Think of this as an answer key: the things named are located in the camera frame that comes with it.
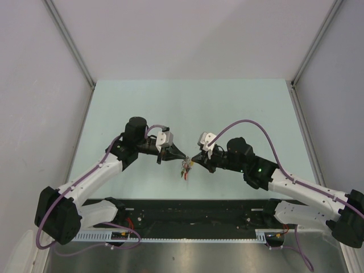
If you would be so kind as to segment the keyring bunch with chain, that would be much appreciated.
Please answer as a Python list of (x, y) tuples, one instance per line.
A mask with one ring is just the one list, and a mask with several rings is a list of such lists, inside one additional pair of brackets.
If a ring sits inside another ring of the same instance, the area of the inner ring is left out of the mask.
[(181, 164), (181, 172), (180, 172), (180, 176), (181, 178), (183, 178), (185, 181), (188, 180), (188, 173), (189, 171), (192, 169), (192, 167), (190, 166), (191, 163), (191, 158), (190, 157), (186, 157)]

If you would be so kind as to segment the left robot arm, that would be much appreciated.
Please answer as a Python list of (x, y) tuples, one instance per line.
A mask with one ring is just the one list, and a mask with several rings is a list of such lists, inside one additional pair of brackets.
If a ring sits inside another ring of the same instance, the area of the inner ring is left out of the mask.
[(186, 159), (173, 143), (169, 128), (163, 125), (158, 128), (161, 131), (156, 136), (149, 136), (151, 127), (143, 117), (130, 118), (124, 131), (112, 140), (91, 169), (56, 189), (44, 188), (35, 215), (36, 247), (45, 250), (56, 243), (66, 245), (82, 228), (104, 222), (115, 228), (122, 226), (126, 214), (116, 199), (106, 198), (92, 205), (85, 202), (111, 178), (125, 171), (139, 154), (155, 156), (158, 164)]

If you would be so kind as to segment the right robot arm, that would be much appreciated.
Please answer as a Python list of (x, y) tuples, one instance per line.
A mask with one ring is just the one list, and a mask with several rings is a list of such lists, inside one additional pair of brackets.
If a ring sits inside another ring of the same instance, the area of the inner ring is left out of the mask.
[(192, 161), (210, 173), (216, 169), (239, 172), (254, 189), (264, 189), (288, 196), (299, 204), (272, 200), (264, 208), (262, 221), (268, 228), (279, 224), (305, 226), (328, 232), (349, 247), (363, 245), (363, 193), (349, 193), (301, 181), (286, 173), (277, 163), (257, 156), (253, 148), (240, 138), (228, 141), (225, 150), (207, 142), (200, 143), (200, 153)]

